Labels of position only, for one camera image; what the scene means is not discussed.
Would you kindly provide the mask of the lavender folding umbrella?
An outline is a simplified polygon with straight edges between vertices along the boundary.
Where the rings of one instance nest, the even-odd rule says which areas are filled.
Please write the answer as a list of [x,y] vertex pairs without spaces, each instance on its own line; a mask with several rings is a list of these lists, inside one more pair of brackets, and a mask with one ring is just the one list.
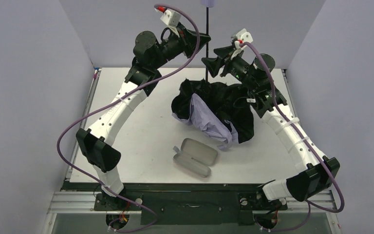
[[185,79],[172,100],[172,116],[218,141],[218,148],[226,151],[254,137],[254,116],[249,104],[240,106],[238,102],[246,93],[238,83]]

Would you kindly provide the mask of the pink umbrella case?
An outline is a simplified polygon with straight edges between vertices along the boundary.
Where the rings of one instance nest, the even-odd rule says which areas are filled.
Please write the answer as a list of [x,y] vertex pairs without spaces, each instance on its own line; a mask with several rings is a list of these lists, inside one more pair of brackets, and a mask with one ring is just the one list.
[[217,161],[218,151],[204,143],[191,138],[185,138],[181,147],[174,146],[173,162],[197,176],[211,176],[211,167]]

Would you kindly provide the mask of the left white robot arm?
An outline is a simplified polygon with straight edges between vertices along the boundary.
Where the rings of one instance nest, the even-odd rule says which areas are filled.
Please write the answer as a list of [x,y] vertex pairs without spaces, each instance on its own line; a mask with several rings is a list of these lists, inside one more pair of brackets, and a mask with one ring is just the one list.
[[137,35],[132,66],[113,99],[114,105],[87,129],[81,128],[76,133],[79,148],[96,170],[103,184],[102,192],[108,197],[116,198],[124,190],[117,169],[121,153],[112,145],[125,121],[157,85],[146,84],[161,78],[158,69],[167,62],[180,54],[191,58],[211,40],[208,34],[188,30],[181,23],[164,30],[171,33],[161,42],[151,31]]

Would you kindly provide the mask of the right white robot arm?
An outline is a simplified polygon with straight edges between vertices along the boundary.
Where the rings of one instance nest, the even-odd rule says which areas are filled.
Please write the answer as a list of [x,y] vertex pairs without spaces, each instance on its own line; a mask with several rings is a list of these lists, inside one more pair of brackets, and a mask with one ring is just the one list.
[[274,59],[268,54],[257,53],[254,61],[249,63],[242,58],[243,49],[232,46],[217,48],[214,53],[214,58],[202,58],[210,75],[231,75],[238,81],[217,113],[230,120],[241,132],[241,139],[247,140],[251,115],[255,112],[280,139],[297,170],[292,177],[264,185],[264,197],[268,200],[292,197],[309,202],[312,196],[335,185],[340,163],[336,158],[326,156],[301,127],[286,98],[274,84],[271,74]]

